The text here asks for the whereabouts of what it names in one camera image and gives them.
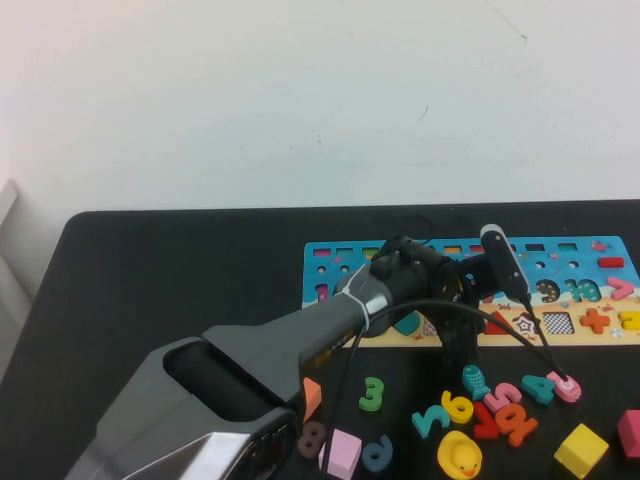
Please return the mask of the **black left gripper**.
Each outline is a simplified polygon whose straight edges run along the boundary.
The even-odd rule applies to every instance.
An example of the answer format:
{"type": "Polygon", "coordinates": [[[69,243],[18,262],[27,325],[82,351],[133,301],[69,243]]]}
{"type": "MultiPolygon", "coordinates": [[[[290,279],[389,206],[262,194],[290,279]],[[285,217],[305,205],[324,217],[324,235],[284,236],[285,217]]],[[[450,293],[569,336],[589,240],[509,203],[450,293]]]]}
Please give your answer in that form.
{"type": "MultiPolygon", "coordinates": [[[[433,295],[438,300],[467,305],[478,309],[480,300],[488,295],[492,274],[485,254],[454,259],[444,256],[433,280],[433,295]]],[[[456,307],[430,308],[430,321],[442,343],[442,363],[445,369],[464,367],[478,358],[478,335],[485,331],[485,320],[477,314],[456,307]]]]}

